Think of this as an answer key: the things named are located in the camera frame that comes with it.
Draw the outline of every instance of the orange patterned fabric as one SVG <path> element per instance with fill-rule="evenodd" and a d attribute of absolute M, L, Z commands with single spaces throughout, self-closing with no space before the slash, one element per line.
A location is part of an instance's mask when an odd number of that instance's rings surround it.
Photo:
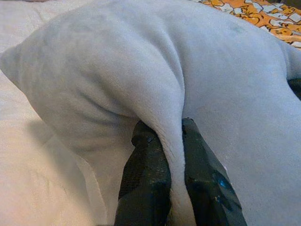
<path fill-rule="evenodd" d="M 301 50 L 301 10 L 265 0 L 195 0 L 244 19 Z"/>

